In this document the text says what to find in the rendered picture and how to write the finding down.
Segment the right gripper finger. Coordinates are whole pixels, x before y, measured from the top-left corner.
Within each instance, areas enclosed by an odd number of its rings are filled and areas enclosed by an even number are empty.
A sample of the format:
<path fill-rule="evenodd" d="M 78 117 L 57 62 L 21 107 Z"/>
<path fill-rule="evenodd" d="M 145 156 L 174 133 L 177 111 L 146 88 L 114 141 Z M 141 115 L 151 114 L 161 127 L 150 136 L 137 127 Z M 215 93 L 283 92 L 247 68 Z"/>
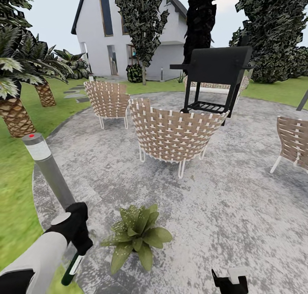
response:
<path fill-rule="evenodd" d="M 217 286 L 219 286 L 219 278 L 217 278 L 217 275 L 216 275 L 216 273 L 214 272 L 213 269 L 212 269 L 212 274 L 213 274 L 215 286 L 217 287 Z"/>

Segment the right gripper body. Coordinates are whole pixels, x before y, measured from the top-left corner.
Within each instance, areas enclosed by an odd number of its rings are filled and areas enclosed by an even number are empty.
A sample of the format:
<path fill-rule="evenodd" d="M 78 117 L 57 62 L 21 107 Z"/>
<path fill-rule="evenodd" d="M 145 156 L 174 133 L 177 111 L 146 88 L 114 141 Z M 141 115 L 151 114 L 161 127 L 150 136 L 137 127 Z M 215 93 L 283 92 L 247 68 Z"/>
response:
<path fill-rule="evenodd" d="M 239 283 L 232 284 L 228 277 L 219 278 L 219 289 L 221 294 L 248 294 L 247 278 L 239 276 Z"/>

